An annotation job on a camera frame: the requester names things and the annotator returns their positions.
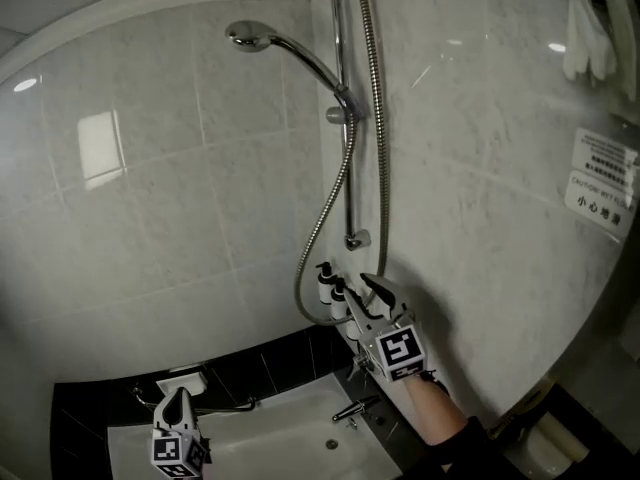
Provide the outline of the small-print white wall sign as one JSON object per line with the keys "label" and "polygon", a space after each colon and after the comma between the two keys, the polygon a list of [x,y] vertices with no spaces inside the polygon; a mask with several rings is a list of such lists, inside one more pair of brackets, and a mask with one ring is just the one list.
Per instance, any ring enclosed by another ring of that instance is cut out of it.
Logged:
{"label": "small-print white wall sign", "polygon": [[640,152],[599,133],[578,128],[572,166],[612,186],[630,189],[640,173]]}

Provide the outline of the white bathtub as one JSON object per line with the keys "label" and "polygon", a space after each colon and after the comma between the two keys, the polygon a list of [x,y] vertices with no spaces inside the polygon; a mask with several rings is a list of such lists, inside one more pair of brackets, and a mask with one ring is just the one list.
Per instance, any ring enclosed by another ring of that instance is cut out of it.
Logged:
{"label": "white bathtub", "polygon": [[[259,403],[200,417],[210,440],[204,480],[396,480],[401,471],[363,418],[334,423],[351,401],[334,375]],[[335,439],[335,450],[325,443]]]}

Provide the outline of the chrome shower slide rail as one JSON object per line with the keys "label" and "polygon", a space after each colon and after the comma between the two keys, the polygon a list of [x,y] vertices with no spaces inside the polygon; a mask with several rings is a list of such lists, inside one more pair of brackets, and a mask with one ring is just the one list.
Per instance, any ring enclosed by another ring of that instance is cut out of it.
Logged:
{"label": "chrome shower slide rail", "polygon": [[[345,33],[343,19],[342,0],[330,0],[332,23],[334,31],[334,49],[335,61],[337,68],[337,76],[340,82],[346,84],[348,82],[348,70],[345,64]],[[345,170],[345,178],[343,183],[343,200],[344,200],[344,246],[352,252],[370,245],[370,235],[367,230],[357,231],[355,228],[355,208],[353,195],[353,171],[352,161]]]}

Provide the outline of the white soap dish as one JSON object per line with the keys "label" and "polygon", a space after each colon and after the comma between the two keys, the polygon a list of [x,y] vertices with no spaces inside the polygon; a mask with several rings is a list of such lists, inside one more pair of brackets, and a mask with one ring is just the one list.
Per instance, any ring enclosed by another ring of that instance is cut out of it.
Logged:
{"label": "white soap dish", "polygon": [[169,396],[179,388],[186,389],[191,396],[198,396],[207,390],[208,382],[200,372],[192,372],[156,381],[156,385],[164,396]]}

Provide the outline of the chrome shower head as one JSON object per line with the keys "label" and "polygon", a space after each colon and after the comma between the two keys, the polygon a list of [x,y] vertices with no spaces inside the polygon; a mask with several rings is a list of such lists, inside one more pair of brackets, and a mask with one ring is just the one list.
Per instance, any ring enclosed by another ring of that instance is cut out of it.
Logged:
{"label": "chrome shower head", "polygon": [[237,49],[246,53],[261,52],[272,46],[279,47],[291,54],[336,99],[345,101],[350,94],[347,86],[308,48],[265,23],[236,21],[226,28],[225,35]]}

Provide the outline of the person's right forearm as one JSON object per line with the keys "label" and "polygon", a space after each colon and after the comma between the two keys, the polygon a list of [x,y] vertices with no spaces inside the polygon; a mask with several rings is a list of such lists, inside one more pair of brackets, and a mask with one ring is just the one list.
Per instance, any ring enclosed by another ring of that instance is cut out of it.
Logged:
{"label": "person's right forearm", "polygon": [[419,376],[406,378],[404,384],[418,420],[419,433],[427,445],[439,445],[467,426],[467,417],[437,384]]}

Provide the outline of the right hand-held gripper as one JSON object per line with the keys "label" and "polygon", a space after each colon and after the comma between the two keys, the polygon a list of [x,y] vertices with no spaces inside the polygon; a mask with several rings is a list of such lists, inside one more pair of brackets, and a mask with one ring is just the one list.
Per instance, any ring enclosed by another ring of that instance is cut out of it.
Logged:
{"label": "right hand-held gripper", "polygon": [[409,309],[410,297],[396,282],[375,274],[361,273],[369,293],[363,299],[345,289],[348,313],[361,330],[356,369],[381,374],[397,382],[425,370],[426,352]]}

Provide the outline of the person's black top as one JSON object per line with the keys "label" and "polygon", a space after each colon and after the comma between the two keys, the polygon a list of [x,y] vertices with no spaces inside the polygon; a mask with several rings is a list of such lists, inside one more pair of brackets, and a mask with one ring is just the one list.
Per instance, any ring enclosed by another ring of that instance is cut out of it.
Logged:
{"label": "person's black top", "polygon": [[430,440],[428,446],[446,480],[528,480],[488,438],[476,417],[456,433]]}

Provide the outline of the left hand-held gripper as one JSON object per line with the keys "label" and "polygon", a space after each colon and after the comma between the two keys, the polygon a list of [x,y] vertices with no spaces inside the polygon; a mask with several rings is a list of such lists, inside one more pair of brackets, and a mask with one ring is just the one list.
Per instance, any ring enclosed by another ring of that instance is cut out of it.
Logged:
{"label": "left hand-held gripper", "polygon": [[195,423],[191,394],[185,387],[166,395],[155,408],[151,464],[166,478],[203,478],[210,449]]}

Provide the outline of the chrome tub spout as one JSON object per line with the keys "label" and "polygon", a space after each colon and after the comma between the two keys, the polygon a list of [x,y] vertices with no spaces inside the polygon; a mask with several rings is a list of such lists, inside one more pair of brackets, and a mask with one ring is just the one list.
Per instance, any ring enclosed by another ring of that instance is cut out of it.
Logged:
{"label": "chrome tub spout", "polygon": [[349,406],[332,416],[332,421],[337,423],[355,415],[367,412],[371,407],[381,401],[379,396],[369,396],[352,402]]}

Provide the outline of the chrome grab bar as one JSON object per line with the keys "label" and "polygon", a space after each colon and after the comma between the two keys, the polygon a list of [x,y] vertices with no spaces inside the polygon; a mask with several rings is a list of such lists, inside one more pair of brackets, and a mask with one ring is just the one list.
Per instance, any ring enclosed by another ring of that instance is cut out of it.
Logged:
{"label": "chrome grab bar", "polygon": [[[139,387],[134,387],[131,390],[131,394],[135,397],[135,399],[147,408],[150,411],[153,411],[157,408],[158,403],[148,402],[142,398],[143,390]],[[191,398],[191,407],[193,411],[198,415],[210,414],[210,413],[243,413],[250,412],[255,410],[259,405],[259,400],[250,396],[248,401],[241,405],[236,405],[232,407],[214,407],[209,404],[206,405],[203,400],[199,400],[197,397]]]}

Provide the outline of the white hanging towel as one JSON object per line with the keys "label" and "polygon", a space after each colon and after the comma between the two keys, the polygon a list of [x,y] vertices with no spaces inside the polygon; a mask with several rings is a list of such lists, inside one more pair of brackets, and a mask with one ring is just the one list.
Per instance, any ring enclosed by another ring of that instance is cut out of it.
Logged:
{"label": "white hanging towel", "polygon": [[593,84],[606,82],[616,74],[613,43],[592,0],[568,0],[563,71],[570,81],[588,75]]}

